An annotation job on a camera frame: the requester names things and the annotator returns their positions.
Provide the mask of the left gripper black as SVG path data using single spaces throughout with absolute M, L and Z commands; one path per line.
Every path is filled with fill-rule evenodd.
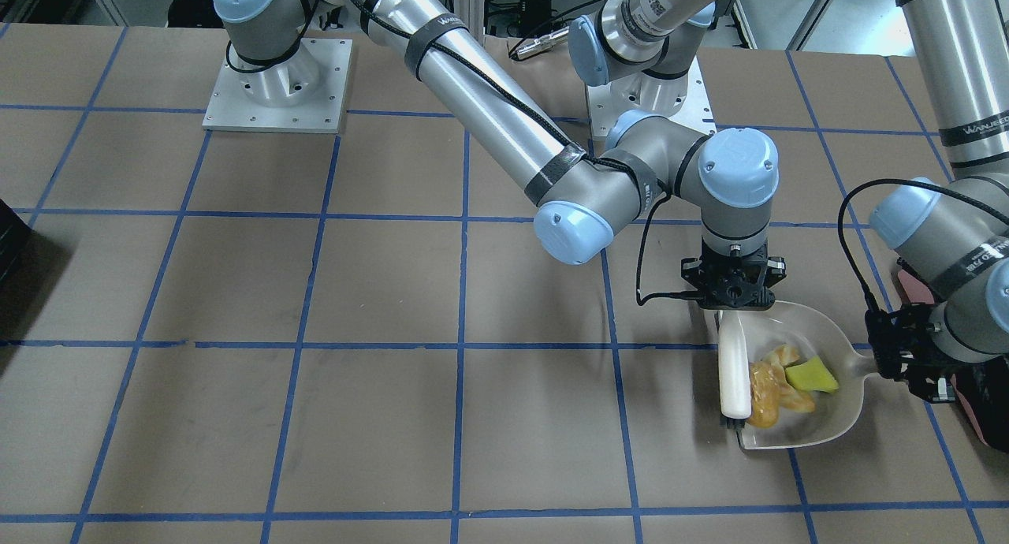
M 952 403 L 959 361 L 934 343 L 931 308 L 912 303 L 887 313 L 869 302 L 865 314 L 869 345 L 883 378 L 905 383 L 909 392 L 927 403 Z

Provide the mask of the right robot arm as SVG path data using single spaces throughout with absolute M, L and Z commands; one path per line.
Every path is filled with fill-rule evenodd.
M 706 310 L 766 310 L 785 262 L 767 247 L 779 154 L 756 129 L 682 124 L 680 103 L 699 41 L 689 38 L 716 0 L 608 0 L 571 24 L 568 45 L 588 87 L 644 95 L 621 109 L 601 156 L 559 130 L 439 0 L 212 0 L 229 35 L 227 66 L 252 76 L 248 95 L 269 103 L 260 77 L 285 74 L 281 105 L 316 80 L 303 34 L 318 13 L 346 9 L 374 43 L 393 49 L 501 164 L 538 212 L 534 232 L 560 263 L 587 263 L 642 214 L 670 198 L 702 214 L 702 253 L 681 274 L 691 289 L 671 292 Z

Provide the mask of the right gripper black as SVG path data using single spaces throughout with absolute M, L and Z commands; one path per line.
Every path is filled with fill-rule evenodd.
M 786 278 L 786 263 L 768 256 L 766 245 L 747 255 L 721 255 L 704 244 L 702 256 L 681 261 L 681 277 L 694 286 L 687 298 L 706 310 L 767 310 L 776 300 L 771 286 Z

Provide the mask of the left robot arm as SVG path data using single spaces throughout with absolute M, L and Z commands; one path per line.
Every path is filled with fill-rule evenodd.
M 633 71 L 684 77 L 678 0 L 608 0 L 569 28 L 578 76 L 608 87 Z M 954 180 L 895 181 L 871 214 L 873 231 L 937 297 L 887 313 L 867 279 L 865 322 L 878 371 L 916 397 L 945 403 L 952 378 L 1007 354 L 1007 34 L 998 0 L 895 0 L 908 23 L 938 137 Z M 633 106 L 616 118 L 605 152 L 590 161 L 607 185 L 586 203 L 542 200 L 534 230 L 552 256 L 584 263 L 616 232 L 667 199 L 702 212 L 702 253 L 681 274 L 691 289 L 671 299 L 702 308 L 771 307 L 784 260 L 767 251 L 779 156 L 757 129 L 700 133 Z

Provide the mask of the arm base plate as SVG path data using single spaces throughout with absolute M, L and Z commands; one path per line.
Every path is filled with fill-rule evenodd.
M 697 58 L 692 60 L 685 76 L 674 80 L 636 73 L 610 84 L 588 85 L 585 92 L 591 137 L 598 143 L 605 141 L 619 117 L 628 110 L 666 116 L 702 134 L 713 134 L 717 130 Z
M 211 131 L 338 134 L 353 42 L 303 39 L 291 59 L 270 69 L 228 50 L 209 99 L 203 127 Z

